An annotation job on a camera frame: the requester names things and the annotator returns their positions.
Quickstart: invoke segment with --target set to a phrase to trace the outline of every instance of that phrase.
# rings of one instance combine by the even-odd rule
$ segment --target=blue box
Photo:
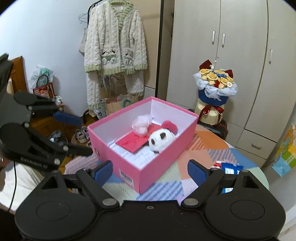
[[[198,98],[200,98],[200,100],[206,104],[210,104],[212,106],[221,106],[223,104],[225,104],[228,100],[228,96],[220,96],[219,100],[214,99],[214,98],[209,98],[205,95],[205,89],[203,90],[199,90],[198,91]]]

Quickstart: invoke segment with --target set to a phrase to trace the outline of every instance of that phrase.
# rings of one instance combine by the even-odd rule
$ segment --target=red basket
[[[42,76],[46,76],[47,83],[45,85],[43,85],[43,86],[34,88],[33,89],[33,93],[35,95],[41,95],[40,92],[41,92],[41,90],[43,90],[43,95],[41,95],[41,96],[44,96],[45,95],[47,98],[53,98],[55,96],[55,94],[54,94],[54,87],[53,87],[52,83],[49,83],[49,80],[48,80],[48,76],[47,75],[45,75],[45,74],[40,75],[39,78],[38,78],[38,80],[37,80],[36,86],[38,86],[38,81],[39,81],[39,79]]]

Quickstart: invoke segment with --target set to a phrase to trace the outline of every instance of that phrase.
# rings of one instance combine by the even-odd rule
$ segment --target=pink open shoebox
[[[151,115],[152,123],[169,120],[178,128],[176,139],[161,153],[149,146],[131,153],[116,142],[132,132],[132,122]],[[169,102],[149,97],[88,126],[94,153],[101,161],[111,160],[114,173],[139,193],[146,191],[191,143],[198,115]]]

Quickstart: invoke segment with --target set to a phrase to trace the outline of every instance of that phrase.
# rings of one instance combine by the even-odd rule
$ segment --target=white shirt
[[[17,187],[13,199],[11,210],[16,211],[19,205],[43,180],[43,176],[29,166],[17,164],[15,166],[17,173]],[[5,185],[0,192],[0,203],[6,207],[10,206],[13,191],[15,189],[15,171],[14,168],[5,172]]]

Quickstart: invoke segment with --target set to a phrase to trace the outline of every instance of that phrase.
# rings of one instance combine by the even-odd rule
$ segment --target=colorful tablecloth
[[[242,165],[244,169],[249,169],[266,188],[269,188],[265,175],[254,162],[199,125],[196,126],[195,135],[189,148],[143,194],[137,193],[114,174],[104,184],[103,188],[117,199],[120,204],[123,200],[177,200],[180,203],[197,188],[197,185],[187,172],[187,163],[190,159],[196,160],[206,168],[210,168],[216,161],[226,161]],[[99,164],[101,164],[101,161],[98,160],[95,154],[89,157],[77,157],[65,165],[65,174],[74,174],[82,168],[93,169]]]

